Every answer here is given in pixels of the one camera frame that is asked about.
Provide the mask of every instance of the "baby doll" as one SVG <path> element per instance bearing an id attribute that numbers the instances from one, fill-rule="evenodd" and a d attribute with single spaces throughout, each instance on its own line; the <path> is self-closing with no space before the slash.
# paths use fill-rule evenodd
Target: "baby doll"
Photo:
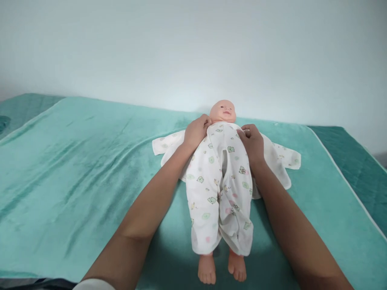
<path id="1" fill-rule="evenodd" d="M 211 109 L 212 125 L 187 168 L 187 199 L 192 249 L 200 255 L 198 275 L 214 284 L 213 250 L 223 237 L 230 247 L 229 272 L 246 279 L 243 257 L 250 254 L 252 177 L 245 147 L 237 133 L 234 105 L 227 100 Z"/>

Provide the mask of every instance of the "forearm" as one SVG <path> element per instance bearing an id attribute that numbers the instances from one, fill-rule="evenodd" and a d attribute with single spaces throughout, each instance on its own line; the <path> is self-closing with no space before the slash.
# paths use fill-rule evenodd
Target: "forearm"
<path id="1" fill-rule="evenodd" d="M 274 234 L 296 275 L 342 275 L 324 242 L 268 166 L 254 165 L 252 170 Z"/>
<path id="2" fill-rule="evenodd" d="M 194 150 L 181 145 L 135 200 L 118 233 L 134 238 L 152 238 L 171 204 L 184 165 Z"/>

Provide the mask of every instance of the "teal blanket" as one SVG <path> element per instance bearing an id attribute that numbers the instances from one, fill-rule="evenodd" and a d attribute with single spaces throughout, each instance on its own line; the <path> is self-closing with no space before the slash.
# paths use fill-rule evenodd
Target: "teal blanket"
<path id="1" fill-rule="evenodd" d="M 137 195 L 158 171 L 152 140 L 198 113 L 66 98 L 0 141 L 0 276 L 79 281 Z M 387 287 L 387 242 L 306 126 L 242 119 L 302 155 L 289 190 L 355 289 Z M 254 241 L 240 284 L 215 252 L 219 288 L 298 289 L 262 200 L 252 202 Z M 138 288 L 198 288 L 185 184 L 157 231 Z"/>

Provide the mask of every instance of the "doll leg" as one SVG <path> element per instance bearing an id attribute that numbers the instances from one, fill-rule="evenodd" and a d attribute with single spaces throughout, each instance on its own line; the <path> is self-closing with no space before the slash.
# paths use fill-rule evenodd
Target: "doll leg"
<path id="1" fill-rule="evenodd" d="M 215 162 L 215 153 L 201 144 L 188 166 L 186 180 L 192 249 L 200 255 L 198 276 L 206 284 L 215 283 L 212 251 L 221 239 L 218 231 L 218 184 L 222 173 L 218 162 Z"/>
<path id="2" fill-rule="evenodd" d="M 220 231 L 230 247 L 229 272 L 238 281 L 246 279 L 244 256 L 250 254 L 253 225 L 250 221 L 252 178 L 240 140 L 227 152 L 227 170 L 220 201 Z"/>

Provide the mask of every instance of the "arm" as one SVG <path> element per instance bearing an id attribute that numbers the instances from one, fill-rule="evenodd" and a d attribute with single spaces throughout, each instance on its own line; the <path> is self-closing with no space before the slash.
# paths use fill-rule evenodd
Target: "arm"
<path id="1" fill-rule="evenodd" d="M 270 224 L 302 289 L 353 289 L 311 223 L 264 160 L 263 138 L 255 125 L 238 131 L 265 202 Z"/>
<path id="2" fill-rule="evenodd" d="M 83 280 L 101 279 L 116 290 L 135 289 L 150 241 L 168 211 L 181 171 L 210 123 L 209 117 L 202 115 L 188 125 L 183 144 L 142 190 Z"/>

